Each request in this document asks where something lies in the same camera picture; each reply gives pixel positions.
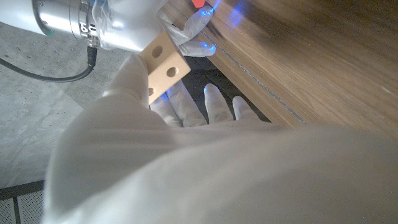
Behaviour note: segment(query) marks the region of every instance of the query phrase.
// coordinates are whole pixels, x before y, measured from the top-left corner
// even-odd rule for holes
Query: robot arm
[[[60,31],[76,38],[96,36],[89,0],[3,0],[0,9],[0,22],[38,34]]]

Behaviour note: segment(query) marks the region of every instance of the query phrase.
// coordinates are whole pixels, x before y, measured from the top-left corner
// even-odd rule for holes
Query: white glove
[[[210,21],[214,9],[205,6],[196,12],[183,30],[174,27],[159,9],[167,0],[97,0],[93,6],[96,32],[105,50],[124,49],[136,54],[147,47],[164,29],[185,56],[213,55],[213,44],[192,42]]]
[[[173,26],[172,21],[170,21],[162,11],[158,14],[158,18],[175,45],[181,50],[182,55],[206,57],[212,56],[216,52],[216,47],[213,44],[191,40],[206,27],[213,13],[214,9],[212,7],[204,6],[188,19],[183,30]]]
[[[207,84],[204,91],[209,124],[233,121],[233,116],[219,89],[213,84]],[[237,120],[260,120],[240,96],[234,97],[233,108]],[[207,124],[182,81],[176,83],[166,93],[155,100],[150,105],[150,109],[156,112],[166,124],[172,127],[187,128]]]

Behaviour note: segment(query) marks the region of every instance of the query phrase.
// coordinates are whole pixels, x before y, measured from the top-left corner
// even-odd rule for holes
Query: wooden surface
[[[148,68],[149,104],[191,71],[166,31],[157,36],[139,55]]]
[[[396,1],[209,0],[209,59],[273,122],[339,124],[398,139]],[[170,0],[182,27],[196,9]]]

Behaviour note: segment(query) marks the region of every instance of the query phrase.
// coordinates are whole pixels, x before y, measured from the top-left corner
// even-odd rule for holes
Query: black connector
[[[65,77],[65,78],[45,77],[42,75],[36,75],[34,73],[27,72],[21,68],[18,68],[17,66],[15,66],[11,63],[8,63],[1,58],[0,58],[0,64],[13,70],[14,72],[20,73],[21,75],[25,75],[26,77],[29,77],[29,78],[34,78],[34,79],[46,81],[46,82],[63,83],[63,82],[74,82],[77,80],[81,80],[82,78],[85,78],[87,75],[89,75],[91,73],[91,71],[93,71],[96,59],[97,59],[97,48],[87,47],[87,64],[88,64],[88,66],[87,66],[86,70],[78,75],[75,75],[72,77]]]

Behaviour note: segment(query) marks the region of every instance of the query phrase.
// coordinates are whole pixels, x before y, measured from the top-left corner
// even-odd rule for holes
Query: blue light
[[[162,97],[162,99],[163,99],[164,101],[167,101],[167,100],[168,100],[166,93],[163,93],[160,97]]]
[[[229,16],[229,22],[232,23],[232,27],[236,27],[242,20],[242,8],[244,6],[244,2],[240,2]]]
[[[218,5],[220,4],[221,0],[217,0],[216,4],[214,4],[213,9],[217,9]]]

